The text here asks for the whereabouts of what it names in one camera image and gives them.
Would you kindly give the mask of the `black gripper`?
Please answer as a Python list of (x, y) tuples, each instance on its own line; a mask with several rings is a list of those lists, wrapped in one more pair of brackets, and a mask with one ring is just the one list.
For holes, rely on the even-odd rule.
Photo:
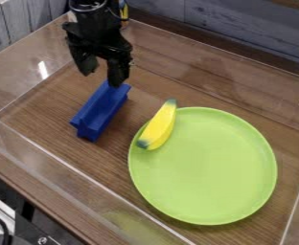
[(119, 87), (130, 78), (133, 44), (122, 35), (119, 4), (70, 4), (77, 22), (63, 24), (79, 72), (90, 76), (107, 60), (107, 80)]

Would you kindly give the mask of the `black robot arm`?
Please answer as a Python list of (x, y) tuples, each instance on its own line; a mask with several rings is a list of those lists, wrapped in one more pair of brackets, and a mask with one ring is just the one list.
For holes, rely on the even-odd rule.
[(109, 85), (119, 87), (130, 78), (134, 46), (122, 35), (130, 22), (127, 0), (70, 0), (77, 22), (66, 22), (67, 42), (79, 72), (97, 72), (99, 60), (107, 63)]

